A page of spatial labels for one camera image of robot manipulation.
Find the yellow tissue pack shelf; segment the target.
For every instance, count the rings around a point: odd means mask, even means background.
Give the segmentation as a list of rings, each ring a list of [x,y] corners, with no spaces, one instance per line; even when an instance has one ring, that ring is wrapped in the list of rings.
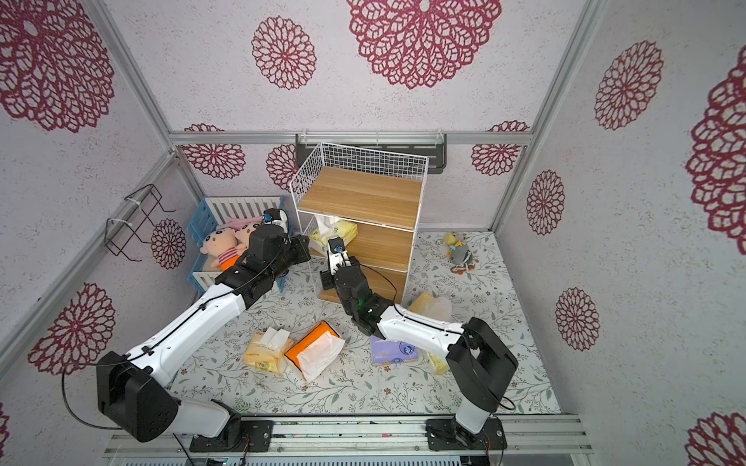
[[[359,233],[356,223],[345,221],[341,217],[315,215],[317,227],[309,235],[310,247],[317,252],[325,252],[330,239],[339,237],[344,245],[349,245]]]

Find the purple tissue pack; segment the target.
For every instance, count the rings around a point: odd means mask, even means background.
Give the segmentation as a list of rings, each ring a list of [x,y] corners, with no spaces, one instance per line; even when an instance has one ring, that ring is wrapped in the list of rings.
[[[370,337],[371,359],[374,365],[413,362],[419,358],[418,349],[405,342]]]

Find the orange tissue pack bottom shelf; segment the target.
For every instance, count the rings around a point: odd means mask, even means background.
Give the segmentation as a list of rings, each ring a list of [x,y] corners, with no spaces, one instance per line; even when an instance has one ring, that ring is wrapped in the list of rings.
[[[338,332],[322,320],[293,344],[285,352],[285,357],[300,372],[305,382],[313,382],[336,361],[345,344]]]

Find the yellow tissue pack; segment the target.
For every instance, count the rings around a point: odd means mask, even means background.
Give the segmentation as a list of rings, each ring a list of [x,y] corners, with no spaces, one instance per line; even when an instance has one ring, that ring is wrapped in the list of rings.
[[[432,318],[451,322],[453,320],[453,305],[446,297],[434,297],[429,292],[423,292],[408,308],[409,311]]]

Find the yellow-green tissue pack bottom shelf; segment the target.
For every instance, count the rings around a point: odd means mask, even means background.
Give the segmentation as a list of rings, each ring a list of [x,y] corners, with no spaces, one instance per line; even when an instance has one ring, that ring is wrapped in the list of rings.
[[[428,353],[429,361],[435,375],[444,375],[450,371],[450,366],[444,357]]]

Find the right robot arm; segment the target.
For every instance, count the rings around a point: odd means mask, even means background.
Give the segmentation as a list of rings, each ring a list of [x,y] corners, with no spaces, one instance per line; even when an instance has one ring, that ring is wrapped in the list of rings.
[[[429,419],[431,450],[489,450],[506,447],[502,424],[492,418],[505,398],[519,363],[487,322],[441,322],[412,313],[375,292],[358,265],[320,273],[359,331],[381,340],[412,345],[446,360],[462,394],[456,415]]]

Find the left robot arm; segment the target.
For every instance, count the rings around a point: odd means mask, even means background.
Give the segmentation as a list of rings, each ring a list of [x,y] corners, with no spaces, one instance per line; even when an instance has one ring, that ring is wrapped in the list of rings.
[[[146,342],[97,363],[97,409],[135,440],[162,434],[199,436],[237,446],[241,415],[218,401],[177,398],[167,386],[205,342],[273,289],[289,268],[309,261],[309,239],[283,227],[261,224],[232,266],[196,302]]]

